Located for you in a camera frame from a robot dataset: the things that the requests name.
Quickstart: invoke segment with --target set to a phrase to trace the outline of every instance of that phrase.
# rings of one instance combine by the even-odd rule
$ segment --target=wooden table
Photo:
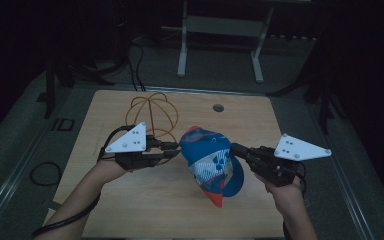
[[[76,184],[92,168],[108,135],[125,125],[125,116],[135,97],[149,92],[102,90],[96,92],[67,163],[54,201],[62,203]],[[281,136],[270,100],[265,97],[165,93],[178,110],[178,123],[172,131],[179,141],[193,125],[223,133],[231,142],[248,147],[276,147]],[[213,110],[215,104],[223,112]],[[175,111],[164,102],[164,109]],[[152,108],[155,127],[167,125],[167,117]],[[138,122],[150,119],[145,105]],[[98,206],[92,211],[84,237],[119,238],[246,238],[280,237],[282,217],[272,196],[266,193],[249,166],[239,159],[245,171],[244,186],[234,197],[224,198],[217,208],[205,196],[187,168],[181,154],[155,168],[124,175],[107,184]]]

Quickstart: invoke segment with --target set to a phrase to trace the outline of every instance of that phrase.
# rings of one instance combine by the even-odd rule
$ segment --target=forearm
[[[45,225],[63,221],[86,209],[99,195],[104,183],[95,181],[88,173]],[[64,227],[51,230],[35,239],[80,239],[89,214]]]
[[[283,214],[283,219],[293,240],[317,239],[317,234],[308,216],[307,209],[303,205],[293,212]]]

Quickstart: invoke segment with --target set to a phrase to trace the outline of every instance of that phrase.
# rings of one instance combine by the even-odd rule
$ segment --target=blue baseball cap
[[[195,181],[217,207],[222,207],[223,197],[235,196],[241,190],[244,171],[230,154],[232,144],[223,134],[193,126],[179,145]]]

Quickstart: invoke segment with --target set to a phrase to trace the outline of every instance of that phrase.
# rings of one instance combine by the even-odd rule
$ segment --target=white triangular marker
[[[303,161],[332,155],[330,149],[321,148],[311,143],[283,134],[274,155],[294,161]]]
[[[111,143],[105,152],[142,152],[146,150],[146,124],[139,123],[132,130],[121,136],[119,139]]]

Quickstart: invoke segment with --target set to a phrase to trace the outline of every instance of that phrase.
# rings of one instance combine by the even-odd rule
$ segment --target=table hole
[[[224,107],[221,104],[214,104],[213,110],[216,111],[216,112],[223,112],[224,111]]]

